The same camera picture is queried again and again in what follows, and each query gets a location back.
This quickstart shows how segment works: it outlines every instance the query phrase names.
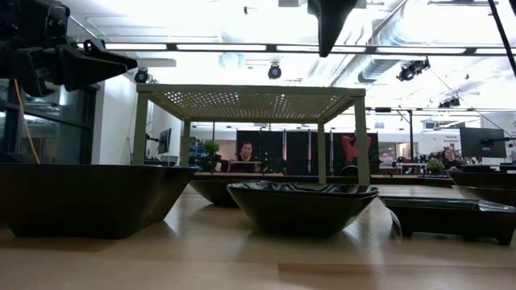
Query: glass wall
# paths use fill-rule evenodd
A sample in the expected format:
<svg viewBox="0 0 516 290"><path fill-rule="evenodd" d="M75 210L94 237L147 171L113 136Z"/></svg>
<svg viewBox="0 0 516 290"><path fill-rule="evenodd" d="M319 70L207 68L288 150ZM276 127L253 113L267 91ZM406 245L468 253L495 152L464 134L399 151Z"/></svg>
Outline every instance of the glass wall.
<svg viewBox="0 0 516 290"><path fill-rule="evenodd" d="M9 85L13 83L0 80L0 97L6 100L6 111L0 113L0 149L5 154L32 161L36 154L42 164L91 164L95 88L69 93L48 84L55 93L46 97L22 90L21 115L18 96Z"/></svg>

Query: computer screen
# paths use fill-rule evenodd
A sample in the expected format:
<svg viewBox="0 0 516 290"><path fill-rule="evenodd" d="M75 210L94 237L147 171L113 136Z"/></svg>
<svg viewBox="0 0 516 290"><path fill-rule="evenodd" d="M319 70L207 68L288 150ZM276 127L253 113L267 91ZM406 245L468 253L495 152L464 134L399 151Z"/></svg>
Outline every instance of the computer screen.
<svg viewBox="0 0 516 290"><path fill-rule="evenodd" d="M160 144L158 145L158 154L169 153L170 135L172 129L164 130L160 133Z"/></svg>
<svg viewBox="0 0 516 290"><path fill-rule="evenodd" d="M460 128L460 147L464 157L506 158L506 143L501 129Z"/></svg>

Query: orange cable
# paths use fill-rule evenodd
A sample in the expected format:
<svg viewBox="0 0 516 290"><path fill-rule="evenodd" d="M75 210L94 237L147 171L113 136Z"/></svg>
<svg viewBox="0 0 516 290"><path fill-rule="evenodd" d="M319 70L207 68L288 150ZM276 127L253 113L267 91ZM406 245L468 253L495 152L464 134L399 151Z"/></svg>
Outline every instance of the orange cable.
<svg viewBox="0 0 516 290"><path fill-rule="evenodd" d="M31 144L32 154L34 155L36 163L40 164L40 158L35 153L34 143L32 142L31 132L29 131L29 124L27 123L27 120L25 120L25 112L23 111L22 97L19 93L18 80L16 80L16 79L15 79L15 87L16 87L16 95L18 96L19 110L22 112L23 122L25 123L25 129L27 131L27 137L29 138L29 143Z"/></svg>

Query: black bowl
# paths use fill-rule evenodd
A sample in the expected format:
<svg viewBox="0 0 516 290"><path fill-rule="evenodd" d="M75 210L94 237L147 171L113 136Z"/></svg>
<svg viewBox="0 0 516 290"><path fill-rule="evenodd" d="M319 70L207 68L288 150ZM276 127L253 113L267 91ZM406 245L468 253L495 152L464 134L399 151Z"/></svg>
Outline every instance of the black bowl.
<svg viewBox="0 0 516 290"><path fill-rule="evenodd" d="M227 191L227 185L246 180L192 180L190 185L202 197L211 201L214 205L224 207L238 207L236 202Z"/></svg>
<svg viewBox="0 0 516 290"><path fill-rule="evenodd" d="M195 169L0 164L18 237L125 238L169 213Z"/></svg>
<svg viewBox="0 0 516 290"><path fill-rule="evenodd" d="M402 234L458 234L466 239L495 238L510 245L516 230L516 209L489 201L431 197L380 197L399 222Z"/></svg>
<svg viewBox="0 0 516 290"><path fill-rule="evenodd" d="M377 188L358 185L261 181L227 188L260 228L321 237L337 234L353 223L378 196Z"/></svg>
<svg viewBox="0 0 516 290"><path fill-rule="evenodd" d="M453 182L459 186L516 189L516 174L501 172L448 172Z"/></svg>
<svg viewBox="0 0 516 290"><path fill-rule="evenodd" d="M476 188L453 185L463 197L516 206L516 188Z"/></svg>

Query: potted plant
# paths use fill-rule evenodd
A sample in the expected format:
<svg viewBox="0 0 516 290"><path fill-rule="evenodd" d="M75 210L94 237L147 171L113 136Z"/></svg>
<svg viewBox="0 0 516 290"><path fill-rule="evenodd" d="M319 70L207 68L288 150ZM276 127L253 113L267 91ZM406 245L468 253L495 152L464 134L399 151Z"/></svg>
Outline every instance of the potted plant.
<svg viewBox="0 0 516 290"><path fill-rule="evenodd" d="M220 145L215 141L207 141L204 143L204 150L206 151L207 156L207 171L212 171L217 166L217 162L220 161L220 155L217 155L218 150L220 150Z"/></svg>
<svg viewBox="0 0 516 290"><path fill-rule="evenodd" d="M439 159L431 159L427 163L427 170L430 174L437 175L444 169L444 164Z"/></svg>

